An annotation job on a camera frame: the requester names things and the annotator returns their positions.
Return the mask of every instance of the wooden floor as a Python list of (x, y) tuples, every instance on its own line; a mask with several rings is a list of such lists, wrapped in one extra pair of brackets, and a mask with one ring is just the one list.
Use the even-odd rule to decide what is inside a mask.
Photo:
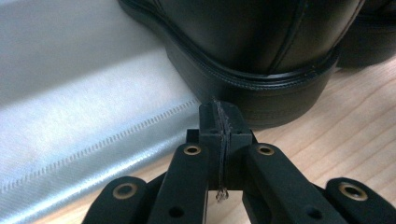
[[(332, 75), (314, 107), (294, 122), (255, 132), (260, 142), (283, 150), (313, 183), (334, 177), (365, 183), (396, 206), (396, 57), (364, 69)], [(163, 173), (171, 155), (134, 173), (146, 181)], [(80, 223), (99, 192), (37, 223)], [(215, 202), (209, 193), (207, 222), (250, 223), (240, 192)]]

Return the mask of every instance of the light wood surface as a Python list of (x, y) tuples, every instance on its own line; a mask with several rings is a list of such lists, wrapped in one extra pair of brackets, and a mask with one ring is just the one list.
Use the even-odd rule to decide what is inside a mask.
[[(287, 125), (256, 131), (259, 142), (282, 149), (313, 183), (335, 177), (359, 180), (396, 206), (396, 57), (332, 75), (314, 107)], [(171, 155), (132, 175), (150, 181), (166, 171)], [(80, 223), (99, 191), (37, 223)], [(241, 192), (216, 203), (209, 193), (207, 222), (250, 223)]]

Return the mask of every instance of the gray fabric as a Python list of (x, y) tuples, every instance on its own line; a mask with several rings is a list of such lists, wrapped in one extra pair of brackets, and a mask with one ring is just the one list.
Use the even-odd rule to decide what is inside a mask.
[(198, 104), (117, 1), (0, 2), (0, 222), (28, 222), (172, 152)]

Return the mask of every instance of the black leather shoe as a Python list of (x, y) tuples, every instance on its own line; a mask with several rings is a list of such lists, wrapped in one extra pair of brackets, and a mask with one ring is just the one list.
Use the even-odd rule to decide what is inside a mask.
[(238, 105), (251, 126), (299, 118), (318, 99), (362, 1), (119, 0), (165, 42), (202, 102)]
[(363, 67), (391, 58), (396, 53), (396, 0), (366, 0), (341, 46), (341, 67)]

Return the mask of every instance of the stitched seam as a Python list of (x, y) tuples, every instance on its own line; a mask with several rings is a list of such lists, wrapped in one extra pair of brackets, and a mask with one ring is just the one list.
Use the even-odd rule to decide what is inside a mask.
[(48, 174), (50, 172), (54, 172), (55, 170), (62, 168), (63, 166), (66, 166), (67, 164), (71, 163), (72, 161), (76, 161), (78, 159), (87, 157), (87, 156), (91, 155), (92, 153), (102, 149), (103, 147), (107, 147), (115, 142), (120, 141), (121, 139), (123, 139), (133, 133), (137, 133), (137, 132), (139, 132), (143, 129), (146, 129), (156, 123), (159, 123), (160, 121), (162, 121), (164, 119), (168, 119), (168, 118), (174, 116), (175, 114), (178, 114), (178, 113), (180, 113), (180, 112), (182, 112), (196, 104), (198, 104), (198, 100), (193, 99), (186, 103), (177, 105), (177, 106), (173, 107), (172, 109), (169, 109), (157, 116), (154, 116), (150, 119), (143, 120), (142, 122), (130, 127), (129, 129), (127, 129), (125, 131), (116, 133), (116, 134), (90, 146), (90, 147), (86, 147), (86, 148), (82, 149), (81, 151), (78, 151), (78, 152), (70, 155), (69, 157), (63, 158), (56, 162), (53, 162), (39, 170), (33, 171), (23, 177), (12, 180), (8, 183), (2, 183), (1, 184), (2, 186), (0, 188), (0, 194), (5, 193), (9, 190), (15, 189), (16, 187), (19, 187), (32, 179), (38, 178), (38, 177)]
[(360, 0), (358, 5), (355, 8), (355, 11), (353, 12), (352, 16), (350, 17), (348, 23), (346, 24), (346, 27), (344, 27), (344, 30), (341, 32), (341, 34), (337, 37), (337, 39), (335, 39), (334, 44), (332, 45), (332, 47), (334, 48), (340, 41), (341, 39), (344, 37), (344, 35), (346, 34), (347, 30), (349, 29), (349, 26), (352, 24), (352, 22), (355, 20), (356, 16), (359, 14), (359, 11), (361, 10), (361, 6), (363, 5), (364, 0)]
[[(300, 14), (299, 7), (301, 6), (301, 4), (304, 4), (304, 7)], [(290, 50), (290, 47), (294, 44), (295, 36), (297, 36), (297, 34), (300, 32), (301, 24), (303, 23), (304, 20), (305, 10), (306, 10), (306, 2), (300, 1), (300, 3), (297, 5), (296, 8), (296, 14), (297, 15), (300, 14), (300, 16), (298, 16), (299, 20), (297, 20), (297, 23), (292, 23), (290, 25), (284, 43), (280, 47), (279, 52), (273, 61), (273, 64), (270, 65), (269, 73), (273, 73), (279, 67), (279, 65), (285, 59), (288, 51)]]

